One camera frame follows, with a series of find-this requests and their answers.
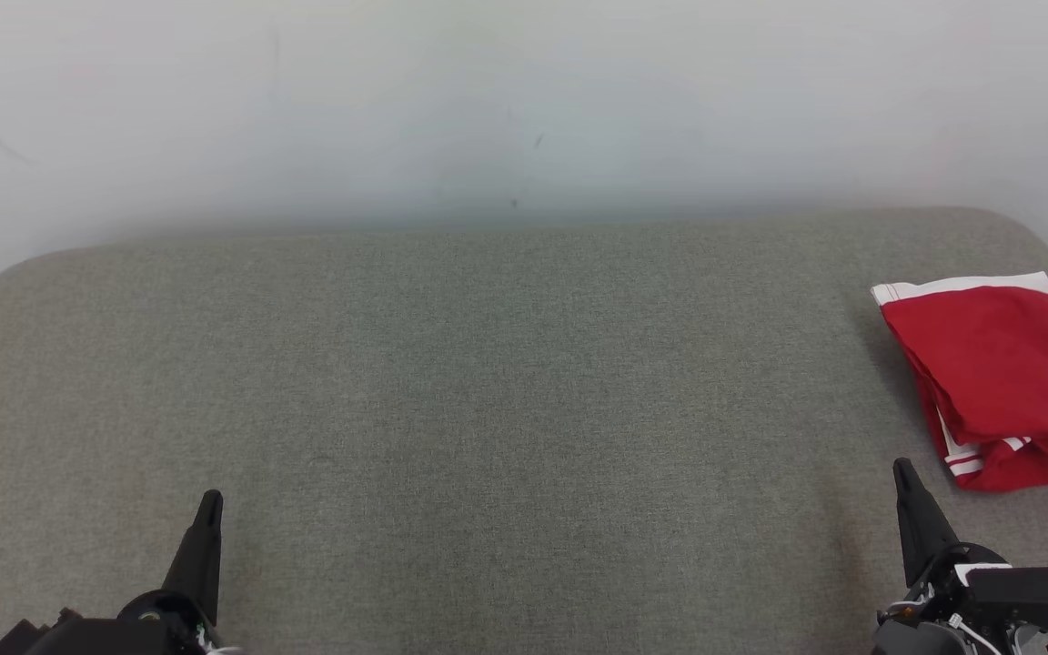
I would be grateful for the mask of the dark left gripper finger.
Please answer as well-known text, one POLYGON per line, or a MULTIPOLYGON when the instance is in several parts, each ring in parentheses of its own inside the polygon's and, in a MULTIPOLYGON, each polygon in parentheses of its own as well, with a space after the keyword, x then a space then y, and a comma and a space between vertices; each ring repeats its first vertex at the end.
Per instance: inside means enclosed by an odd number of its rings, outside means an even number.
POLYGON ((203 494, 162 583, 163 591, 192 601, 212 626, 217 625, 219 617, 223 508, 220 490, 209 489, 203 494))

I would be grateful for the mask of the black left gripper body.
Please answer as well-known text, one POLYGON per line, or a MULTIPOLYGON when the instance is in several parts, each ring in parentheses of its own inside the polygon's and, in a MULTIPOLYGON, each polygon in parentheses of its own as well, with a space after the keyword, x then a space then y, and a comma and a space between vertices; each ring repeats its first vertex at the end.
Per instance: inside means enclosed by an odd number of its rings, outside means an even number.
POLYGON ((215 627, 185 594, 151 591, 115 618, 85 618, 61 610, 53 625, 21 620, 0 639, 0 655, 208 655, 215 627))

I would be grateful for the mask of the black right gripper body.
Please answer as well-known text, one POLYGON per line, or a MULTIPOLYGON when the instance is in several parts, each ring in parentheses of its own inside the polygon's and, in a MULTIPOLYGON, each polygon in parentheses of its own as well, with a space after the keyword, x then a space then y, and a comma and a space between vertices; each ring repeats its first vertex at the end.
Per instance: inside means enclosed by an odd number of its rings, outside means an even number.
POLYGON ((1048 567, 949 543, 905 556, 905 601, 877 613, 874 655, 1048 655, 1048 567))

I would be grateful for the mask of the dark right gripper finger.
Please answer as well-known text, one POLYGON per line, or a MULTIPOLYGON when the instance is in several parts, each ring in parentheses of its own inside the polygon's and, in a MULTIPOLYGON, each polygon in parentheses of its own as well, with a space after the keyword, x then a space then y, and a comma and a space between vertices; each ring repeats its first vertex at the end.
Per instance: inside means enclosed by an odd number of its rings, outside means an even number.
POLYGON ((934 495, 924 486, 909 459, 894 460, 892 473, 897 489, 903 572, 908 588, 913 588, 936 556, 958 544, 958 538, 934 495))

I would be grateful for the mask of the red jersey shirt white sleeves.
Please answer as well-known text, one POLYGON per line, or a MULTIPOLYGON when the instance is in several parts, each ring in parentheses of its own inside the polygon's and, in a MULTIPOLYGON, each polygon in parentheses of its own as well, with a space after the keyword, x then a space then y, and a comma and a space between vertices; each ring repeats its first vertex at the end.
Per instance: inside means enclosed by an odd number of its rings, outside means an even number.
POLYGON ((935 330, 907 345, 929 424, 961 489, 1048 485, 1048 325, 935 330))

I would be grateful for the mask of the red shorts white waistband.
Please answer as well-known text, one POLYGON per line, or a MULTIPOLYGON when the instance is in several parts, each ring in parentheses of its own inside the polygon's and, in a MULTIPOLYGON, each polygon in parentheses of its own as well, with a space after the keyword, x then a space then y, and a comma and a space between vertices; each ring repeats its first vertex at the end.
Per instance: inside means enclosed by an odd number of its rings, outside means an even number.
POLYGON ((871 289, 958 445, 1048 459, 1048 275, 952 277, 871 289))

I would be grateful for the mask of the grey fabric sofa cushion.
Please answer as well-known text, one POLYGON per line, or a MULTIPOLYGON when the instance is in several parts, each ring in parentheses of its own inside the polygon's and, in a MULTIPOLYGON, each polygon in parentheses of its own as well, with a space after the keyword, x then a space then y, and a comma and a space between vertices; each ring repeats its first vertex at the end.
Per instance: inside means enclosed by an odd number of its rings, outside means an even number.
POLYGON ((1048 564, 1048 488, 959 490, 871 287, 1048 274, 981 210, 180 239, 0 274, 0 638, 114 615, 225 497, 254 655, 864 654, 892 463, 1048 564))

